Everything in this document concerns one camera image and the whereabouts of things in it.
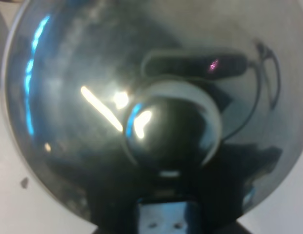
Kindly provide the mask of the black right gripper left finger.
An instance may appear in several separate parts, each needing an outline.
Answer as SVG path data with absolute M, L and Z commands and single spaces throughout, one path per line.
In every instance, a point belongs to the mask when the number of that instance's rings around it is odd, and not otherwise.
M 101 228 L 97 227 L 97 228 L 92 232 L 92 234 L 102 234 Z

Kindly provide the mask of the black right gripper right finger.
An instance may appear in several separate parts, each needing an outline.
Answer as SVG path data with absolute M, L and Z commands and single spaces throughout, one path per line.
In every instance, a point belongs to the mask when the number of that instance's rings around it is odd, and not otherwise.
M 244 225 L 238 220 L 235 221 L 235 234 L 252 234 Z

